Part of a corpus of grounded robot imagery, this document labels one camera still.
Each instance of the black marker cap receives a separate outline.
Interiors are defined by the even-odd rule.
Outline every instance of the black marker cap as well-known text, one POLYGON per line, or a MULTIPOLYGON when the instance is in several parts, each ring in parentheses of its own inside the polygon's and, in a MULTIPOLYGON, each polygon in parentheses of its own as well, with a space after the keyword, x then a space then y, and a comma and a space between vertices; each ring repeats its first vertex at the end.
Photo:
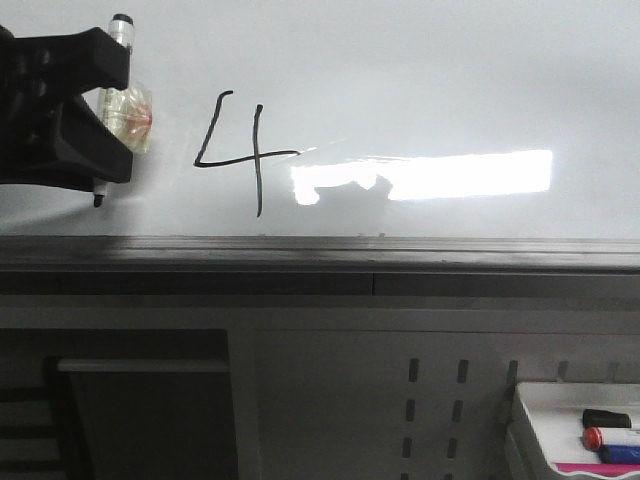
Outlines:
POLYGON ((129 15, 125 15, 124 13, 116 13, 113 16, 114 20, 121 20, 123 22, 127 22, 131 25, 133 25, 133 19, 129 16, 129 15))
POLYGON ((631 428, 631 419, 625 413, 587 408, 582 412, 582 425, 584 428, 631 428))

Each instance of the slotted panel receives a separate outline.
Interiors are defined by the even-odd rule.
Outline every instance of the slotted panel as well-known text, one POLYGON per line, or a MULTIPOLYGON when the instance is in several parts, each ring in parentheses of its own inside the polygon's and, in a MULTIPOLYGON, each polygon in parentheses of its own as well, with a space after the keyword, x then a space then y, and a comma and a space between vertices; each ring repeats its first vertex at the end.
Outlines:
MULTIPOLYGON (((611 381, 638 336, 259 334, 266 480, 510 478, 516 381, 611 381)), ((635 369, 627 368, 629 381, 635 369)))

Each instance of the rectangular slot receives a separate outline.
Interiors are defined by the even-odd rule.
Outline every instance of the rectangular slot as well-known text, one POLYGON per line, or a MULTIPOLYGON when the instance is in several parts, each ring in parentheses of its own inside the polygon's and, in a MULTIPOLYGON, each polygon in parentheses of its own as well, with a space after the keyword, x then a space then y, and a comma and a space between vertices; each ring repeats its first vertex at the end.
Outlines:
POLYGON ((605 383, 614 383, 616 381, 616 373, 618 373, 618 368, 620 367, 619 362, 611 362, 607 367, 606 378, 604 379, 605 383))
POLYGON ((458 439, 450 438, 449 446, 447 447, 447 458, 454 459, 456 458, 457 454, 458 454, 458 439))
POLYGON ((5 388, 0 390, 0 403, 46 402, 44 388, 5 388))
POLYGON ((567 360, 563 360, 558 363, 558 374, 557 380, 558 382, 564 382, 567 378, 567 372, 569 371, 569 362, 567 360))
POLYGON ((456 400, 453 402, 453 412, 451 412, 451 421, 453 423, 460 423, 462 420, 462 407, 464 402, 462 400, 456 400))
POLYGON ((413 422, 415 418, 416 418, 416 401, 413 399, 409 399, 407 400, 405 419, 407 422, 413 422))
POLYGON ((60 449, 56 438, 2 438, 0 461, 60 461, 60 449))
POLYGON ((63 359, 58 371, 75 373, 229 373, 224 360, 63 359))
POLYGON ((2 473, 61 472, 64 465, 54 460, 0 461, 2 473))
POLYGON ((420 360, 412 358, 409 362, 409 382, 416 383, 418 381, 418 369, 420 368, 420 360))
POLYGON ((56 430, 50 425, 0 427, 0 439, 56 438, 56 430))
POLYGON ((413 447, 413 440, 405 438, 402 441, 402 458, 411 458, 411 448, 413 447))
POLYGON ((518 379, 518 361, 511 360, 507 369, 507 385, 515 385, 518 379))
POLYGON ((469 360, 460 360, 458 363, 458 383, 467 383, 469 375, 469 360))
POLYGON ((2 427, 39 427, 52 424, 48 402, 0 403, 2 427))

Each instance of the whiteboard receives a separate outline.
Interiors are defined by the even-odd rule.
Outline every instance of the whiteboard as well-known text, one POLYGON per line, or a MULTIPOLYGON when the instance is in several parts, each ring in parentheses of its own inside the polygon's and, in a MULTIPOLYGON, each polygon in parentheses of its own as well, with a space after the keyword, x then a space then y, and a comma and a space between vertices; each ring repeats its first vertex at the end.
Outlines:
POLYGON ((2 0, 17 37, 136 25, 151 152, 103 207, 0 185, 0 232, 640 239, 635 0, 2 0), (264 211, 251 162, 258 104, 264 211))

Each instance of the marker cap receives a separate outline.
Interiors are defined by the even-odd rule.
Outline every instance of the marker cap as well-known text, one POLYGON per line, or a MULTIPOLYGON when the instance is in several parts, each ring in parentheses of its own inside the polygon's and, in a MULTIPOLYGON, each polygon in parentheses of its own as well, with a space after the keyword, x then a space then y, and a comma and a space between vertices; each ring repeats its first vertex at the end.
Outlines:
POLYGON ((587 450, 591 450, 592 452, 597 451, 602 444, 602 432, 597 427, 587 428, 582 434, 582 442, 587 450))
POLYGON ((582 425, 589 427, 631 428, 631 418, 625 413, 587 408, 582 412, 582 425))
POLYGON ((123 22, 127 22, 127 23, 133 25, 133 19, 129 15, 125 14, 125 13, 116 13, 113 16, 113 20, 122 20, 123 22))

